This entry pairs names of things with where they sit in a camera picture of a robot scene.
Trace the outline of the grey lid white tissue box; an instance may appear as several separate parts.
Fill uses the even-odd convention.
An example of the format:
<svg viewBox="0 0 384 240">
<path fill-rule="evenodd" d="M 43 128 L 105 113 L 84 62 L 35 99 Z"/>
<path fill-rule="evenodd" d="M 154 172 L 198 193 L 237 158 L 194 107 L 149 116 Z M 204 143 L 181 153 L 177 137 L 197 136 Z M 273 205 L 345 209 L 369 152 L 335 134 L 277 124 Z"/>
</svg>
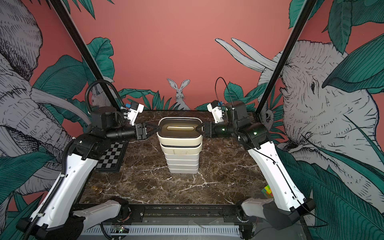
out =
<svg viewBox="0 0 384 240">
<path fill-rule="evenodd" d="M 185 169 L 169 169 L 171 174 L 197 174 L 199 169 L 185 170 Z"/>
</svg>

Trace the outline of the dark brown lid tissue box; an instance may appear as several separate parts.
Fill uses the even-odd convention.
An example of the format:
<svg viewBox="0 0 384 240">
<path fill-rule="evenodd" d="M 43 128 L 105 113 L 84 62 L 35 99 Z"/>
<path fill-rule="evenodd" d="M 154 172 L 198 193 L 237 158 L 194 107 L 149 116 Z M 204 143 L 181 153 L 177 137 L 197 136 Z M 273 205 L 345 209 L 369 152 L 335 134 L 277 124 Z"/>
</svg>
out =
<svg viewBox="0 0 384 240">
<path fill-rule="evenodd" d="M 164 146 L 160 144 L 161 149 L 165 154 L 169 155 L 196 155 L 199 154 L 202 150 L 203 144 L 198 146 Z"/>
<path fill-rule="evenodd" d="M 203 136 L 195 131 L 201 124 L 198 118 L 166 117 L 158 125 L 161 130 L 157 132 L 159 142 L 164 146 L 198 146 L 203 141 Z"/>
</svg>

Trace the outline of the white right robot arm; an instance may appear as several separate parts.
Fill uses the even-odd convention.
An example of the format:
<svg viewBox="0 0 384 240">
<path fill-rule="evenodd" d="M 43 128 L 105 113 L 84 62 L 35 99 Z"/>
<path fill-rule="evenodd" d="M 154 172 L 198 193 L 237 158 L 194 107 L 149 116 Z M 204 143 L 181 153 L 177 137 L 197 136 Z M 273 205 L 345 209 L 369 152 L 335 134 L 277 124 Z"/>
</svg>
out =
<svg viewBox="0 0 384 240">
<path fill-rule="evenodd" d="M 274 198 L 243 201 L 241 210 L 246 217 L 265 219 L 276 230 L 282 230 L 315 209 L 315 201 L 307 199 L 288 174 L 263 124 L 239 127 L 230 122 L 204 122 L 195 127 L 195 131 L 205 138 L 234 137 L 259 166 Z"/>
</svg>

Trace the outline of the wood lid white tissue box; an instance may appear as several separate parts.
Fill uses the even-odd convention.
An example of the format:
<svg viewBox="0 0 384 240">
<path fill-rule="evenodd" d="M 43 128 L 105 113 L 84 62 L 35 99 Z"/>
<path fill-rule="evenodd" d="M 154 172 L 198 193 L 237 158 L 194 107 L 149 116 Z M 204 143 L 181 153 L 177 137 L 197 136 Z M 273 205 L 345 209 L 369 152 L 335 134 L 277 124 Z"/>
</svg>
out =
<svg viewBox="0 0 384 240">
<path fill-rule="evenodd" d="M 196 161 L 199 160 L 200 154 L 194 155 L 174 155 L 174 154 L 165 154 L 167 160 L 182 160 L 182 161 Z"/>
</svg>

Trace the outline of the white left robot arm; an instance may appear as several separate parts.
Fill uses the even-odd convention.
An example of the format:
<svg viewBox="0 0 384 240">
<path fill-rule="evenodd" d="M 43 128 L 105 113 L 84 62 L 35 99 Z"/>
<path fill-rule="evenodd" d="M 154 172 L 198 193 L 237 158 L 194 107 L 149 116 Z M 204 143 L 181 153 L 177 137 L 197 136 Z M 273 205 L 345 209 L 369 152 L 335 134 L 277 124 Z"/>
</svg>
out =
<svg viewBox="0 0 384 240">
<path fill-rule="evenodd" d="M 17 229 L 23 239 L 76 240 L 85 230 L 115 217 L 126 219 L 128 201 L 114 197 L 102 204 L 72 211 L 78 195 L 104 152 L 115 142 L 145 140 L 160 130 L 149 123 L 136 123 L 143 105 L 132 103 L 128 109 L 87 106 L 91 123 L 86 133 L 71 140 L 62 155 L 62 170 L 43 202 L 31 214 L 22 218 Z"/>
</svg>

